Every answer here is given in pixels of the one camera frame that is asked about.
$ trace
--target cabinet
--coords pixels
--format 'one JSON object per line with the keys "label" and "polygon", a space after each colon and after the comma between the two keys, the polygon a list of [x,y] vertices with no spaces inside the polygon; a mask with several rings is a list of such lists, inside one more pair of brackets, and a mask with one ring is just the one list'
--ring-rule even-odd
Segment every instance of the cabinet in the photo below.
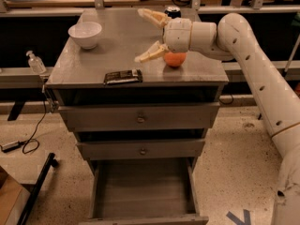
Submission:
{"label": "cabinet", "polygon": [[[46,86],[95,176],[82,224],[206,224],[192,171],[228,82],[221,62],[188,52],[177,69],[162,58],[135,63],[162,39],[135,8],[89,9],[80,21],[101,23],[98,45],[85,51],[69,39]],[[132,68],[143,82],[103,84],[107,72]]]}

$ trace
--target concrete floor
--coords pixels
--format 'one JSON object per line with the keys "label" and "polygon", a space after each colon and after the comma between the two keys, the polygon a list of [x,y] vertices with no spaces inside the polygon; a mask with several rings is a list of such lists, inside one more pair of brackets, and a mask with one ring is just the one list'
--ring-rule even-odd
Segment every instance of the concrete floor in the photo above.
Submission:
{"label": "concrete floor", "polygon": [[[9,107],[0,106],[1,144],[29,138],[42,116],[40,108],[32,110],[27,113],[25,108],[16,121],[8,122]],[[281,157],[258,115],[255,104],[223,106],[207,134],[193,175],[200,213],[209,216],[209,225],[247,224],[242,223],[244,210],[250,213],[249,224],[270,224]],[[59,167],[50,169],[27,224],[85,221],[93,175],[73,134],[58,113],[47,113],[36,138],[40,147],[32,154],[21,149],[0,153],[0,165],[24,184],[36,183],[49,153],[56,154]],[[240,222],[233,222],[233,216]]]}

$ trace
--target drawer handle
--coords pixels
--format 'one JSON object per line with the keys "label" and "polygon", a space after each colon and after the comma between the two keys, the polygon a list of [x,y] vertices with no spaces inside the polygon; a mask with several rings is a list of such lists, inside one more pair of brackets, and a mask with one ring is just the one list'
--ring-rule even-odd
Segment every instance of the drawer handle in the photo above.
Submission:
{"label": "drawer handle", "polygon": [[141,155],[146,155],[146,153],[147,153],[147,150],[146,150],[146,149],[142,148],[142,149],[140,150],[140,154],[141,154]]}
{"label": "drawer handle", "polygon": [[146,119],[143,116],[138,116],[137,121],[139,124],[142,124],[146,121]]}

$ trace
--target white bowl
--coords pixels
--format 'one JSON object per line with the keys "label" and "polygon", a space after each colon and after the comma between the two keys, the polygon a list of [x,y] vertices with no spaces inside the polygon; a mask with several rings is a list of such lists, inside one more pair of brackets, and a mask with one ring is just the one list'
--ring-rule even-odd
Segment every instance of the white bowl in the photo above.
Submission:
{"label": "white bowl", "polygon": [[69,36],[83,49],[93,49],[97,46],[98,36],[102,26],[96,22],[81,22],[68,29]]}

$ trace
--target pump dispenser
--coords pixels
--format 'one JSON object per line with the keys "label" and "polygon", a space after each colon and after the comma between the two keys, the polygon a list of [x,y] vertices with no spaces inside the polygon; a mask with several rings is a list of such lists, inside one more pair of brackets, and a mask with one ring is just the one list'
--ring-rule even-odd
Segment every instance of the pump dispenser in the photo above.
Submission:
{"label": "pump dispenser", "polygon": [[29,56],[28,64],[33,72],[37,74],[44,73],[46,71],[43,61],[38,56],[35,56],[32,51],[28,51],[26,56]]}

